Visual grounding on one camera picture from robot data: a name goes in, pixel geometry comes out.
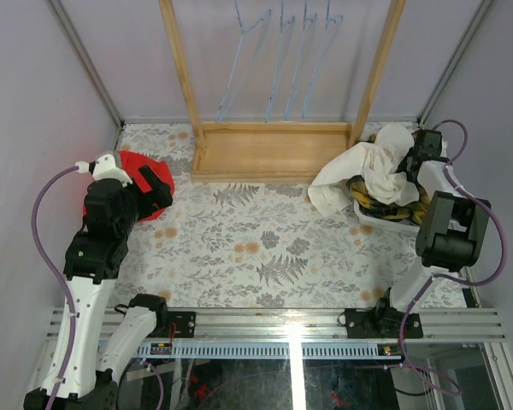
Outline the white shirt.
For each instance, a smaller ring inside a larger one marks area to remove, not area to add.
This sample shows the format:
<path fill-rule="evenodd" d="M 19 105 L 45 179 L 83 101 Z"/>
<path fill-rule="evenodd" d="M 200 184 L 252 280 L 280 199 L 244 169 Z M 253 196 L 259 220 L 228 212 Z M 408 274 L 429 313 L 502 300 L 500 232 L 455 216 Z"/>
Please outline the white shirt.
<path fill-rule="evenodd" d="M 355 144 L 317 174 L 307 189 L 310 202 L 324 217 L 344 209 L 349 200 L 340 184 L 354 177 L 361 177 L 370 196 L 380 203 L 405 206 L 418 201 L 416 185 L 398 170 L 414 143 L 404 126 L 385 125 L 373 143 Z"/>

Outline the yellow plaid shirt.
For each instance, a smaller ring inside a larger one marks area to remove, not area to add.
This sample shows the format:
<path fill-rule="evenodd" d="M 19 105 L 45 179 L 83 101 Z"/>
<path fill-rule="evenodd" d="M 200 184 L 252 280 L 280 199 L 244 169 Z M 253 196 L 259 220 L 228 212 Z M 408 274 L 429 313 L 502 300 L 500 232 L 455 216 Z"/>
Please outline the yellow plaid shirt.
<path fill-rule="evenodd" d="M 409 149 L 402 149 L 403 158 Z M 385 148 L 382 157 L 374 160 L 363 174 L 348 179 L 345 186 L 364 215 L 419 226 L 431 199 L 423 187 L 408 184 L 406 177 L 397 172 L 403 158 L 394 154 L 392 148 Z"/>

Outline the white plastic basket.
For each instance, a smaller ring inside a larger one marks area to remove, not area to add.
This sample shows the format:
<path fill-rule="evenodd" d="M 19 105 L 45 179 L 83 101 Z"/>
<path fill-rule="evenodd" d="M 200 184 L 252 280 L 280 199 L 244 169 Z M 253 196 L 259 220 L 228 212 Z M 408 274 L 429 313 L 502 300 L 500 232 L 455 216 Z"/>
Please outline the white plastic basket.
<path fill-rule="evenodd" d="M 433 192 L 424 188 L 428 193 L 430 199 Z M 354 203 L 354 210 L 361 220 L 361 223 L 368 226 L 377 226 L 380 229 L 391 229 L 394 231 L 407 231 L 408 233 L 414 233 L 418 230 L 418 225 L 412 225 L 408 222 L 391 222 L 386 220 L 379 220 L 377 218 L 369 217 L 361 212 L 361 209 L 357 203 Z"/>

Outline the blue wire hanger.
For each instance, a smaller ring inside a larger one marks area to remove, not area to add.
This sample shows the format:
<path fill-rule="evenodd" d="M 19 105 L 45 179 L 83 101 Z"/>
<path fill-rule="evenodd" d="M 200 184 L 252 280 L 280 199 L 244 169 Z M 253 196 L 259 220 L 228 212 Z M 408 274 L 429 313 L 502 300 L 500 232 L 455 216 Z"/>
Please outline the blue wire hanger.
<path fill-rule="evenodd" d="M 320 43 L 315 55 L 315 64 L 312 68 L 310 82 L 307 91 L 304 95 L 304 104 L 302 108 L 302 117 L 307 118 L 310 114 L 310 106 L 312 98 L 315 93 L 317 82 L 320 78 L 323 65 L 325 63 L 328 51 L 335 40 L 339 28 L 342 26 L 344 20 L 343 15 L 334 15 L 331 11 L 331 2 L 326 3 L 326 13 L 324 17 L 324 28 L 321 35 Z"/>

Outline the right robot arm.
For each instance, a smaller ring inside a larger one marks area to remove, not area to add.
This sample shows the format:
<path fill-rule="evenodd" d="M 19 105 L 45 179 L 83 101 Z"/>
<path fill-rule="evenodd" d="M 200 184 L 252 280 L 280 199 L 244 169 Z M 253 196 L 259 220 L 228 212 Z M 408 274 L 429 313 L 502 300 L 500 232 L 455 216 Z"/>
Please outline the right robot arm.
<path fill-rule="evenodd" d="M 401 169 L 425 189 L 431 202 L 416 235 L 416 260 L 406 276 L 379 299 L 372 312 L 374 330 L 391 337 L 412 326 L 416 315 L 444 276 L 473 266 L 481 253 L 491 203 L 463 189 L 450 174 L 440 132 L 420 130 Z"/>

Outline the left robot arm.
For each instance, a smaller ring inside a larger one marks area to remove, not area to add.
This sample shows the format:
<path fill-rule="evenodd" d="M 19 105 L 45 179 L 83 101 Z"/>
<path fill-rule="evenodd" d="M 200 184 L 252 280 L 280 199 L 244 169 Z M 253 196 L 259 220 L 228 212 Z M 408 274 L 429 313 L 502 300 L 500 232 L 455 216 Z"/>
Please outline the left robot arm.
<path fill-rule="evenodd" d="M 53 360 L 42 385 L 26 394 L 25 409 L 114 409 L 122 374 L 136 349 L 148 336 L 160 337 L 170 329 L 165 298 L 138 294 L 105 350 L 97 351 L 133 226 L 173 203 L 170 184 L 150 166 L 139 168 L 150 187 L 144 192 L 121 167 L 100 172 L 100 164 L 69 169 L 90 172 L 94 180 L 84 199 L 83 226 L 68 247 L 64 268 L 51 268 L 65 308 Z"/>

